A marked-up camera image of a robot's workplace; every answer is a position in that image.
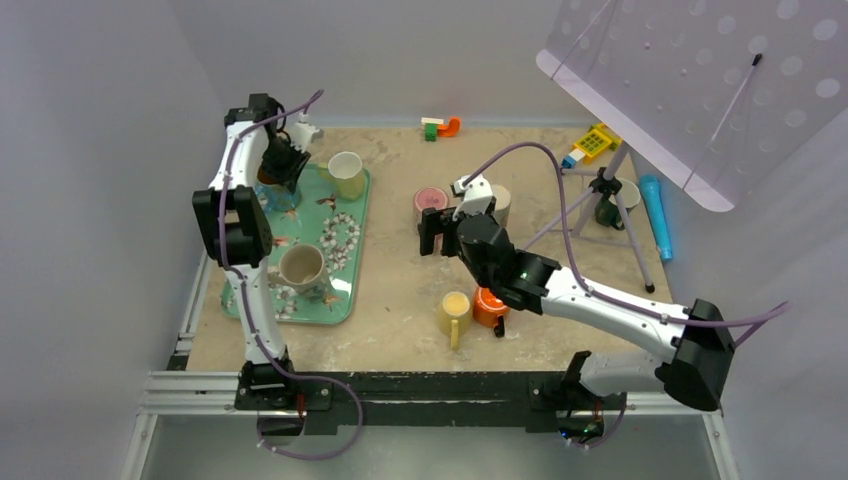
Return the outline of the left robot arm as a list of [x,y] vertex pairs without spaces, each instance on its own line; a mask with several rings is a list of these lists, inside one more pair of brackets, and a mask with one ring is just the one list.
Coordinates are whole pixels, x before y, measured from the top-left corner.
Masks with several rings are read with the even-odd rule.
[[272,231],[255,192],[263,156],[278,140],[277,123],[284,116],[266,93],[254,93],[246,106],[230,109],[217,172],[206,189],[192,195],[206,253],[225,272],[244,335],[238,410],[297,410],[305,402],[272,308]]

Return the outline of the tan floral mug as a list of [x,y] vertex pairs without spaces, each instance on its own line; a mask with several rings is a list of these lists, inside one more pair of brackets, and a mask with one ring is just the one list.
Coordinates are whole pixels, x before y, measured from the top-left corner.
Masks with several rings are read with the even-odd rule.
[[310,302],[323,302],[331,290],[327,263],[323,252],[310,244],[289,248],[279,259],[275,270],[268,271],[274,285],[289,287]]

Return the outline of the blue mug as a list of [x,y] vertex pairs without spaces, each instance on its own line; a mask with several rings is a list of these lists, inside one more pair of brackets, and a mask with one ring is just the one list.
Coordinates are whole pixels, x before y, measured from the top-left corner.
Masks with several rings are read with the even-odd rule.
[[257,172],[257,184],[254,191],[265,214],[294,210],[302,200],[298,186],[289,190],[287,187],[276,183],[263,170]]

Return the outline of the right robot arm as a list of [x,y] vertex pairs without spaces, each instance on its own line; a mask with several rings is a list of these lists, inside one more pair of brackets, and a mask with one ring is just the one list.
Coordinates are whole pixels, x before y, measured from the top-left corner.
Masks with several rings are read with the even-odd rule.
[[418,225],[419,252],[459,258],[477,285],[514,311],[575,320],[624,339],[644,355],[602,374],[610,360],[575,358],[561,381],[564,399],[584,407],[597,397],[659,390],[693,409],[712,412],[721,397],[736,343],[719,308],[650,302],[584,279],[551,258],[518,249],[492,215],[427,208]]

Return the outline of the beige floral mug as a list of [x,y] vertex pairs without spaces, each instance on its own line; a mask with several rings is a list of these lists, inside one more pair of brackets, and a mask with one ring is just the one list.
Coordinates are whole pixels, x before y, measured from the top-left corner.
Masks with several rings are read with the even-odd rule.
[[495,199],[492,216],[501,227],[506,228],[512,204],[511,192],[505,186],[499,184],[492,184],[491,190]]

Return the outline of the light green mug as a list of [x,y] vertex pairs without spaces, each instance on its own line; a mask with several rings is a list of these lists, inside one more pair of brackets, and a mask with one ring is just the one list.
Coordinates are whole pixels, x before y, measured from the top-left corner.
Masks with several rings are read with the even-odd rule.
[[335,189],[336,196],[346,201],[358,200],[365,192],[365,168],[361,157],[350,151],[335,154],[317,165],[318,173]]

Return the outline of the pink mug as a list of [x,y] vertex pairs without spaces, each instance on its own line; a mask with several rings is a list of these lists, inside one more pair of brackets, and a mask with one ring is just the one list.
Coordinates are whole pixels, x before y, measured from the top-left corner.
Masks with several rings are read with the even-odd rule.
[[422,212],[427,208],[436,210],[445,209],[450,206],[448,194],[441,188],[428,186],[419,189],[412,198],[413,214],[416,221],[420,221]]

